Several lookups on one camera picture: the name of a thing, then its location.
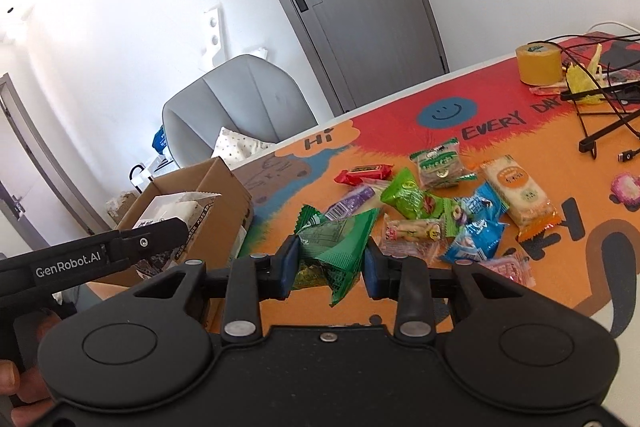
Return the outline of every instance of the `pink snack package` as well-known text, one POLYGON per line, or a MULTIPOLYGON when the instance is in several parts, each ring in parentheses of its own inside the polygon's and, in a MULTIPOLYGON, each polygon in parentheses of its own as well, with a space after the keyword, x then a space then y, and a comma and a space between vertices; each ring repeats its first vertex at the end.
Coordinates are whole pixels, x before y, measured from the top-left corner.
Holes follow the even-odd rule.
POLYGON ((499 257, 498 259, 482 261, 480 264, 528 288, 533 288, 533 286, 536 285, 536 280, 533 279, 533 275, 531 274, 529 257, 519 252, 513 255, 499 257))
POLYGON ((640 179, 623 172, 611 182, 611 192, 624 204, 640 204, 640 179))

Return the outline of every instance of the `green snack wrapper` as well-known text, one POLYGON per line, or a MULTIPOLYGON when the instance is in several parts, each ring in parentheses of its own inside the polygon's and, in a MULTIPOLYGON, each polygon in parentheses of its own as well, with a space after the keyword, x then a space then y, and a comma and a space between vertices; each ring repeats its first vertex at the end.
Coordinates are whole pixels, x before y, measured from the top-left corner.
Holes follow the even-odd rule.
POLYGON ((332 290, 331 306, 340 302, 358 280, 362 254, 377 218, 378 209, 374 208, 341 221, 329 221, 317 209, 305 205, 294 230, 302 244, 301 270, 294 288, 318 286, 320 267, 332 290))
POLYGON ((390 204, 407 219, 428 219, 430 214, 424 207, 424 191, 418 187, 412 172, 405 167, 380 195, 380 201, 390 204))
POLYGON ((468 221, 460 202, 451 198, 440 198, 427 192, 424 195, 424 207, 433 219, 444 216, 447 237, 456 237, 468 221))
POLYGON ((433 149, 413 153, 409 159, 418 167, 420 187, 424 190, 454 187, 458 182, 478 178, 462 163, 457 138, 447 140, 433 149))
POLYGON ((447 237, 456 237, 466 225, 466 214, 457 201, 421 190, 406 167, 391 181, 380 201, 395 207, 406 219, 440 219, 444 216, 447 237))

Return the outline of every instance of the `blue smiley face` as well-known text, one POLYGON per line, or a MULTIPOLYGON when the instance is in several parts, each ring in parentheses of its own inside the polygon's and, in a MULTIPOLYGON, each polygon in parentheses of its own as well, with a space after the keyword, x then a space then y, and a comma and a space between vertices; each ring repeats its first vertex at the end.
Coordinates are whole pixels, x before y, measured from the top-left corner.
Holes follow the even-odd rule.
POLYGON ((433 102, 418 115, 418 123, 429 129, 446 129, 465 123, 478 112, 473 100, 452 96, 433 102))

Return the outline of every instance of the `white cable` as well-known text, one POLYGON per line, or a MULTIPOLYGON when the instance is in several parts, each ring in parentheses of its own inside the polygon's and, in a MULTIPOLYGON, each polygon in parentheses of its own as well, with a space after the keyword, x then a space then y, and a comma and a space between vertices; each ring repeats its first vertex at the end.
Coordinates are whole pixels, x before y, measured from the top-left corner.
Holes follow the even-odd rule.
POLYGON ((633 26, 629 26, 628 24, 625 24, 625 23, 619 22, 619 21, 603 21, 603 22, 596 23, 591 28, 589 28, 587 30, 587 33, 591 32, 594 28, 597 28, 598 26, 604 26, 606 24, 615 24, 617 26, 622 26, 623 28, 626 28, 627 30, 631 30, 633 33, 640 33, 640 30, 634 28, 633 26))

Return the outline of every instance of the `white snack package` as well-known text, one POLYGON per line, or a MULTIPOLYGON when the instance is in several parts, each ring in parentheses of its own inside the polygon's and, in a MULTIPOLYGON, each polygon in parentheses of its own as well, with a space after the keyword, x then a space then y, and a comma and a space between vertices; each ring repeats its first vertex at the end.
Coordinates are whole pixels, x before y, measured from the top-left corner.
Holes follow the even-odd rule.
POLYGON ((207 216, 207 211, 218 196, 219 194, 213 192, 180 192, 156 196, 151 201, 151 204, 134 225, 134 229, 178 217, 187 224, 189 238, 182 247, 162 252, 136 263, 140 277, 148 279, 177 264, 178 259, 193 240, 199 225, 207 216))

